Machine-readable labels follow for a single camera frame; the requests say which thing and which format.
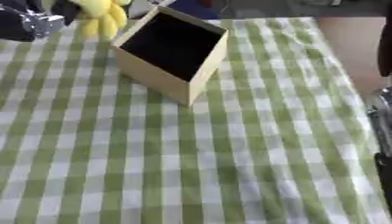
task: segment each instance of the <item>cardboard box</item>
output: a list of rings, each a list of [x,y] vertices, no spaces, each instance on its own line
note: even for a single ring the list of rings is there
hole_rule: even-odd
[[[227,50],[228,31],[157,6],[112,44],[124,74],[192,105]]]

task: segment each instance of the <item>robotic arm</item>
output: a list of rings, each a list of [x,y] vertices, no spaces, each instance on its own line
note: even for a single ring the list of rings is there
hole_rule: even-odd
[[[0,39],[32,42],[48,37],[70,25],[79,6],[67,0],[58,0],[49,15],[41,0],[0,0]]]

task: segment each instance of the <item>green and white checkered cloth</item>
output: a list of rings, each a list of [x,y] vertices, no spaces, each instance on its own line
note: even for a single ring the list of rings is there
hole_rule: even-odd
[[[390,223],[363,103],[311,18],[215,22],[191,108],[109,44],[0,42],[0,223]]]

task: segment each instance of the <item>plush petal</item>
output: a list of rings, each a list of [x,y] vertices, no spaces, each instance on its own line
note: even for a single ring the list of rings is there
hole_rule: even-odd
[[[127,14],[125,14],[123,8],[117,4],[112,3],[110,7],[110,15],[117,23],[117,27],[123,28],[127,24]]]
[[[109,15],[100,18],[100,33],[105,39],[112,39],[118,31],[117,22]]]
[[[81,31],[86,37],[94,37],[98,34],[99,19],[92,18],[84,20],[81,24]]]

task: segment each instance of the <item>yellow flower toy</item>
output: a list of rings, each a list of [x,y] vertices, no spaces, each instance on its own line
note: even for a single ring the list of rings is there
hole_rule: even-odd
[[[112,39],[127,24],[127,15],[122,5],[131,0],[70,0],[82,8],[81,29],[85,36]]]

